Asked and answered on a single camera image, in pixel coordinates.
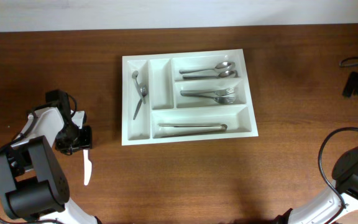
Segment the silverware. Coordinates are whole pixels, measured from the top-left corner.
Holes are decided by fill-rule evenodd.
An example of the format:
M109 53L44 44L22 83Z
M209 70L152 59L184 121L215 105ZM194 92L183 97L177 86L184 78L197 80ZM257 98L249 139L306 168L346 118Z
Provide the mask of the silverware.
M216 74L212 74L212 75L183 75L183 79L228 78L228 77L231 77L233 75L235 75L234 78L238 77L237 70L230 70L230 71L221 72L218 75L216 75Z
M203 69L196 69L196 70L179 70L180 74L187 74L193 72L201 72L206 70L214 70L216 73L221 73L224 71L232 70L236 67L234 62L221 62L217 64L214 68L203 68Z
M197 94L182 95L182 96L209 98L209 99L213 99L214 101L220 104L230 104L230 103L234 103L234 101L236 100L235 97L224 97L224 96L213 97L213 96L204 96L204 95L197 95Z
M149 90L147 89L147 85L143 85L140 88L140 92L142 93L143 98L145 96L147 96L147 94L149 94ZM136 119L136 116L137 116L137 114L138 114L138 112L140 110L140 106L142 106L142 99L140 99L139 102L137 103L135 114L134 114L134 119Z
M215 128L215 129L208 129L208 130L188 131L188 132L182 132L176 134L168 134L168 135L161 136L161 138L191 136L195 134L221 133L221 132L225 132L227 129L226 124L159 124L159 126L164 128Z
M132 72L132 79L134 80L137 94L139 94L139 97L140 97L140 99L142 100L143 104L146 104L146 99L143 97L142 92L141 92L141 90L140 90L139 83L137 82L137 76L138 76L138 75L139 75L139 72L138 72L138 71Z
M199 91L199 90L182 90L180 94L182 96L203 94L203 93L215 93L217 96L227 96L235 92L234 88L227 88L224 90L211 90L211 91Z

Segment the metal spoon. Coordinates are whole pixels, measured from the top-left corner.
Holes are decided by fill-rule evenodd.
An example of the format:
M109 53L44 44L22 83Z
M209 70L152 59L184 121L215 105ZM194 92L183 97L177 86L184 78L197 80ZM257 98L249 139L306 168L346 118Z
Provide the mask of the metal spoon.
M143 97L142 95L142 92L140 90L140 86L139 86L139 83L137 82L137 76L139 75L139 72L138 71L134 71L132 72L132 79L134 80L135 82L135 88L137 90L137 94L139 94L139 97L140 99L142 100L143 104L146 104L146 100L145 98Z
M216 73L225 72L228 70L232 70L236 67L236 64L234 62L221 62L217 64L214 68L204 68L204 69L196 69L196 70L179 70L180 74L187 74L187 73L193 73L193 72L201 72L206 70L214 70Z
M141 88L140 88L140 92L142 92L142 96L143 96L143 99L147 96L147 94L149 94L149 90L147 89L147 85L143 85ZM139 100L139 102L137 103L137 106L136 106L136 110L135 110L135 114L134 114L134 119L136 119L136 116L140 110L140 106L142 106L142 99Z
M230 70L221 72L219 75L183 75L183 79L195 79L195 78L228 78L233 75L236 75L235 77L238 77L237 70Z

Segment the white wall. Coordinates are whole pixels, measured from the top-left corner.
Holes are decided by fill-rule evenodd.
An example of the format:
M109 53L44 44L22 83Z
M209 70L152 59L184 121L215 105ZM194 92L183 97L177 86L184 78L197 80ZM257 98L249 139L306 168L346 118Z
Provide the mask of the white wall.
M358 0L0 0L0 31L358 22Z

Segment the wooden tabletop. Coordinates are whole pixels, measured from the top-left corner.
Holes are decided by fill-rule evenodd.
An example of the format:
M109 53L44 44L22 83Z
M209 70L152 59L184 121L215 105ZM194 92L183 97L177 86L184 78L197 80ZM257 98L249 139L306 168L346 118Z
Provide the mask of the wooden tabletop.
M259 137L121 146L123 55L227 49L244 49ZM341 95L358 71L338 67L350 56L358 24L0 33L0 146L59 88L93 129L88 186L82 153L54 151L85 212L103 223L272 219L326 187L320 144L336 128L358 127L358 97ZM328 176L356 146L357 133L330 140ZM358 212L340 222L358 223Z

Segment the cable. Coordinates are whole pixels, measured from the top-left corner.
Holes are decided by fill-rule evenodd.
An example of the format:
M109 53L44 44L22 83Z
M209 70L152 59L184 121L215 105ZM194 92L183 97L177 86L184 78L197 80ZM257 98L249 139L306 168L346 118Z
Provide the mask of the cable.
M324 173L324 170L323 170L323 165L322 165L322 159L323 159L323 150L324 150L324 147L325 145L327 144L328 140L335 134L337 133L340 133L342 131L357 131L358 132L358 128L353 128L353 127L347 127L347 128L339 128L333 132L331 132L330 134L328 134L328 136L326 137L326 139L324 139L321 147L320 147L320 150L318 152L318 169L320 171L320 174L322 176L322 178L324 179L325 183L328 185L328 187L333 190L333 192L338 196L338 198L340 199L341 201L341 207L340 209L338 210L338 212L333 216L331 217L327 222L326 224L329 224L331 223L332 221L334 221L341 213L342 211L346 208L346 204L345 204L345 200L343 199L342 195L335 189L335 187L332 185L332 183L329 182L329 180L327 179L325 173Z
M72 112L72 114L71 114L71 117L74 117L74 114L77 112L77 101L76 101L76 100L74 99L74 97L71 96L70 94L67 93L67 95L68 95L68 97L70 97L70 98L73 100L73 102L74 102L74 112Z
M344 60L341 60L341 62L339 62L339 66L341 68L347 68L347 67L355 67L358 66L358 62L356 63L348 63L348 64L343 64L344 62L348 61L348 60L358 60L358 57L349 57L349 58L345 58Z
M31 114L33 116L33 120L31 122L29 128L27 128L27 130L24 133L20 133L19 137L17 139L15 139L15 140L3 145L2 147L0 147L0 154L5 152L6 150L8 150L11 145L23 140L30 133L30 131L34 128L35 124L37 123L38 117L34 113L34 110L31 111ZM3 224L28 224L28 223L57 223L57 224L63 224L62 222L60 222L58 220L38 220L38 221L34 221L34 222L12 223L12 222L8 222L8 221L3 220L1 217L0 217L0 223L3 223Z
M67 149L66 150L61 150L60 152L63 153L64 155L66 156L71 156L73 154L73 147L70 146L70 149L69 149L70 152L67 152Z

